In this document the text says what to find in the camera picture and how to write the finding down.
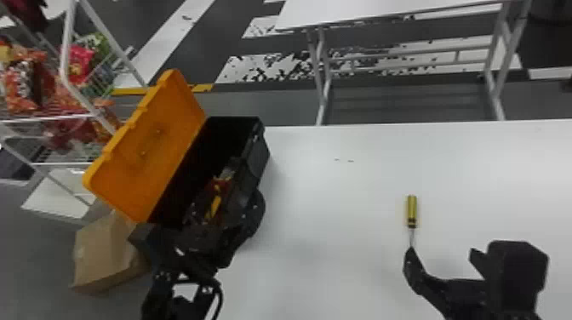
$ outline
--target metal rack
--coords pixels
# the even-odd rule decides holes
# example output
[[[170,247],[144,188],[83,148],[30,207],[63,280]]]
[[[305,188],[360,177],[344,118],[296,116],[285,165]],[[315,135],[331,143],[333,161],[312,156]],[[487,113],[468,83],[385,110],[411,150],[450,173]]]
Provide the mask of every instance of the metal rack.
[[[509,23],[507,22],[509,16],[509,9],[511,5],[515,2],[522,3],[522,6],[515,18],[514,26],[511,29]],[[317,97],[319,103],[319,109],[316,117],[316,125],[323,125],[324,114],[329,105],[330,91],[332,89],[332,82],[334,75],[340,74],[355,74],[359,72],[376,72],[376,71],[387,71],[391,69],[407,70],[408,68],[417,68],[423,66],[457,66],[457,65],[483,65],[483,80],[486,85],[486,90],[489,96],[490,104],[492,105],[493,112],[495,113],[496,120],[504,121],[506,116],[501,103],[501,93],[504,88],[506,78],[508,76],[510,64],[512,58],[514,57],[520,39],[523,35],[524,27],[526,26],[528,20],[528,13],[532,0],[491,0],[489,2],[483,2],[480,4],[470,4],[460,7],[455,7],[456,9],[462,9],[465,7],[477,7],[490,5],[491,3],[501,3],[500,11],[497,14],[497,19],[495,22],[495,29],[492,35],[490,43],[486,45],[472,45],[472,46],[456,46],[445,49],[423,49],[423,50],[402,50],[398,54],[351,54],[345,57],[330,57],[329,56],[329,46],[326,40],[326,28],[336,27],[336,24],[342,25],[343,23],[352,23],[355,21],[341,21],[336,24],[330,23],[330,25],[320,25],[313,27],[304,27],[306,31],[306,37],[308,42],[308,51],[312,60],[312,69],[314,72],[314,81],[316,83]],[[447,11],[449,9],[434,9],[427,12],[436,11]],[[405,17],[401,17],[403,23],[408,23]],[[502,62],[500,64],[500,70],[498,75],[495,77],[491,69],[493,59],[496,54],[499,42],[502,41],[505,44],[506,52],[502,57]],[[470,59],[463,60],[461,58],[461,52],[475,51],[475,50],[488,50],[486,58],[483,59]],[[429,62],[420,64],[401,64],[395,66],[359,66],[358,62],[362,60],[377,60],[386,59],[394,56],[411,56],[420,54],[435,54],[450,52],[454,54],[452,61],[444,62]],[[333,64],[340,64],[348,62],[349,67],[339,70],[333,70]]]
[[[75,23],[79,8],[89,18],[95,28],[94,32],[100,35],[101,41],[106,42],[109,50],[106,52],[105,57],[99,59],[99,63],[96,66],[90,68],[91,70],[82,82],[72,83],[69,78],[71,48],[72,46],[88,47],[89,43],[87,42],[90,40],[90,36],[82,36],[76,32]],[[27,30],[21,23],[18,24],[16,22],[16,25]],[[34,37],[29,30],[24,33]],[[35,43],[36,49],[45,51],[46,48],[44,46],[39,47],[42,44],[42,40],[36,40],[32,41]],[[120,74],[133,74],[141,87],[146,88],[146,83],[86,0],[70,1],[60,52],[59,63],[54,65],[51,63],[46,64],[46,67],[54,77],[60,76],[63,87],[69,91],[71,97],[75,98],[84,109],[70,110],[69,108],[58,106],[57,100],[48,100],[44,101],[41,108],[37,111],[13,113],[8,110],[6,100],[2,97],[0,99],[0,144],[2,144],[4,149],[34,168],[46,179],[51,180],[78,201],[89,206],[91,203],[86,200],[85,194],[74,193],[70,187],[58,181],[50,171],[54,168],[84,169],[100,155],[105,144],[97,140],[83,143],[80,140],[71,139],[69,141],[71,150],[59,153],[44,143],[46,137],[43,136],[43,131],[46,125],[52,122],[71,119],[93,119],[99,122],[110,134],[114,134],[117,125],[113,125],[108,121],[103,107],[95,106],[94,101],[111,98],[114,81]]]

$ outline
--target white tabletop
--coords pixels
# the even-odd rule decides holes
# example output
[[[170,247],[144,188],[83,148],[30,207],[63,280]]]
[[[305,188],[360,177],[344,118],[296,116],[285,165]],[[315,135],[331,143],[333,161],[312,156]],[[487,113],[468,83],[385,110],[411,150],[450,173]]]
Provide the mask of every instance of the white tabletop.
[[[266,215],[219,273],[220,319],[441,320],[402,274],[411,193],[430,273],[478,277],[471,247],[526,240],[550,255],[540,315],[568,317],[572,121],[268,128],[265,137]]]
[[[419,14],[511,0],[287,0],[275,29],[287,31],[367,20],[396,14]]]

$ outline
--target red snack package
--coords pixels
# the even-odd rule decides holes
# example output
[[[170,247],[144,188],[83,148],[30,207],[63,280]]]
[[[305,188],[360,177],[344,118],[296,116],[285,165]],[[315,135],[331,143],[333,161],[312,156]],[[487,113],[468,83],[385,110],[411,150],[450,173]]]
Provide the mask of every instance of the red snack package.
[[[94,51],[78,45],[70,47],[69,78],[71,83],[79,85],[85,81],[91,71],[89,62],[94,57],[94,54]]]

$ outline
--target gray floor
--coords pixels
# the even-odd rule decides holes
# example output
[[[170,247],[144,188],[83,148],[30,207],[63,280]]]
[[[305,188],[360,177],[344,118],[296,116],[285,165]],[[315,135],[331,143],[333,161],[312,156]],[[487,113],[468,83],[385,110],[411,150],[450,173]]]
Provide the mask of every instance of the gray floor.
[[[331,123],[476,121],[490,117],[478,85],[339,89]],[[260,115],[266,125],[311,124],[313,90],[198,94],[209,115]],[[125,99],[128,104],[134,99]],[[511,119],[572,117],[572,94],[556,82],[509,83]],[[129,107],[123,112],[129,113]],[[72,281],[74,227],[20,209],[33,186],[0,185],[0,308],[2,319],[136,319],[150,283],[142,277],[101,297],[76,294]]]

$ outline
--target metal bar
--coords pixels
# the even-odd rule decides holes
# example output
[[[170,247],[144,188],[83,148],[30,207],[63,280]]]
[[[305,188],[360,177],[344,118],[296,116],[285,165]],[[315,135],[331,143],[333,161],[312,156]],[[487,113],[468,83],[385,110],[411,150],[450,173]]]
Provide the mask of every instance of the metal bar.
[[[137,79],[137,82],[139,82],[141,87],[148,88],[147,83],[145,80],[143,80],[143,77],[139,74],[137,69],[135,69],[135,66],[133,66],[133,63],[131,63],[131,60],[125,54],[119,43],[115,41],[113,35],[109,32],[109,30],[107,30],[106,25],[103,23],[103,21],[101,21],[99,15],[95,13],[95,10],[91,7],[88,0],[79,0],[79,3],[83,7],[83,10],[85,10],[85,13],[88,15],[88,17],[91,18],[91,20],[94,22],[97,29],[107,38],[107,42],[112,47],[112,49],[121,59],[123,59],[123,63],[125,63],[125,65],[131,70],[133,76],[135,79]]]
[[[321,57],[321,56],[322,56],[322,51],[323,51],[323,41],[320,40],[320,41],[317,43],[316,55],[317,55],[318,57]]]
[[[438,54],[442,52],[453,52],[453,51],[473,51],[473,50],[488,49],[489,46],[490,46],[489,44],[478,44],[471,46],[460,46],[460,47],[449,47],[449,48],[438,48],[438,49],[404,50],[387,54],[363,54],[363,55],[352,55],[347,57],[332,58],[331,61],[382,59],[382,58],[394,57],[396,55]]]
[[[125,55],[129,56],[131,51],[134,51],[134,50],[135,50],[135,48],[133,48],[133,46],[128,46],[124,51]],[[112,69],[115,70],[121,62],[122,62],[121,58],[115,59],[115,61],[113,61],[113,63],[112,63]]]
[[[323,99],[326,100],[326,103],[329,101],[329,90],[332,87],[332,79],[326,80],[325,85],[323,86]]]
[[[506,17],[508,16],[508,9],[510,6],[510,3],[502,3],[502,7],[500,7],[499,14],[496,17],[495,30],[493,31],[493,38],[490,41],[489,53],[487,54],[487,62],[485,62],[483,68],[485,72],[490,70],[490,67],[493,64],[496,47],[499,45],[499,37],[502,33],[502,24],[506,21]]]
[[[369,71],[383,71],[383,70],[394,70],[394,69],[406,69],[406,68],[418,68],[422,66],[457,66],[457,65],[474,65],[477,63],[484,63],[485,59],[475,59],[475,60],[459,60],[459,61],[449,61],[449,62],[430,62],[430,63],[418,63],[411,65],[399,65],[399,66],[380,66],[380,67],[367,67],[367,68],[356,68],[354,72],[369,72]],[[332,73],[349,73],[351,70],[333,70]]]
[[[73,25],[76,19],[76,6],[77,2],[75,0],[70,1],[70,6],[68,7],[66,14],[66,24],[64,27],[64,35],[62,37],[61,44],[61,59],[60,59],[60,79],[64,84],[64,87],[70,91],[70,93],[82,104],[84,108],[89,110],[94,117],[101,123],[103,128],[109,131],[110,134],[115,134],[115,127],[105,117],[102,116],[101,111],[95,108],[87,98],[83,96],[79,90],[76,89],[69,81],[68,77],[68,66],[70,64],[69,49],[72,45],[72,34]]]
[[[332,85],[332,71],[330,69],[330,62],[329,62],[329,52],[328,52],[328,45],[326,43],[326,35],[325,32],[323,31],[323,28],[320,26],[317,29],[317,36],[318,39],[320,41],[320,43],[322,43],[322,62],[323,62],[323,74],[325,77],[325,84],[323,86],[323,99],[326,103],[326,106],[328,105],[329,102],[329,90],[331,88]]]
[[[312,40],[311,29],[306,29],[306,38],[308,41],[308,51],[310,52],[310,59],[312,60],[312,69],[314,70],[314,82],[316,83],[317,90],[317,101],[319,107],[316,116],[316,125],[320,126],[323,123],[323,114],[326,108],[326,101],[323,98],[323,85],[322,85],[322,75],[320,74],[320,61],[316,54],[316,47],[314,41]]]
[[[502,41],[505,43],[505,48],[508,47],[508,44],[511,42],[511,27],[508,26],[508,23],[504,21],[502,23]]]
[[[66,185],[59,182],[56,178],[52,177],[52,175],[49,172],[44,172],[40,168],[34,166],[34,164],[30,160],[28,160],[27,157],[22,156],[17,150],[15,150],[10,144],[8,144],[6,140],[0,140],[0,141],[2,141],[2,147],[5,148],[6,150],[8,150],[18,160],[20,160],[21,162],[23,162],[23,163],[29,165],[30,167],[34,168],[36,170],[36,172],[41,174],[44,178],[47,178],[47,179],[51,180],[52,182],[54,182],[57,186],[64,189],[72,197],[75,197],[79,202],[85,204],[88,207],[91,205],[90,203],[85,201],[83,198],[75,196],[72,189],[68,188]]]
[[[91,162],[80,162],[80,163],[32,163],[36,167],[88,167]]]
[[[495,90],[495,77],[493,77],[493,72],[491,70],[487,70],[483,75],[484,81],[487,83],[487,96],[489,97],[490,105],[493,107],[495,118],[498,121],[505,121],[506,115],[502,108],[501,98],[493,96],[493,91]]]
[[[505,86],[506,77],[508,76],[508,71],[511,66],[512,58],[517,52],[518,44],[520,43],[520,38],[523,36],[524,27],[529,18],[530,6],[532,5],[532,0],[524,0],[523,7],[520,10],[518,16],[517,24],[514,26],[514,32],[511,36],[511,42],[506,48],[505,57],[500,65],[499,74],[496,78],[495,90],[493,91],[494,97],[501,97],[502,89]]]
[[[37,123],[41,121],[78,119],[78,118],[93,117],[93,116],[94,115],[91,113],[78,113],[69,116],[23,117],[19,119],[0,120],[0,123]]]

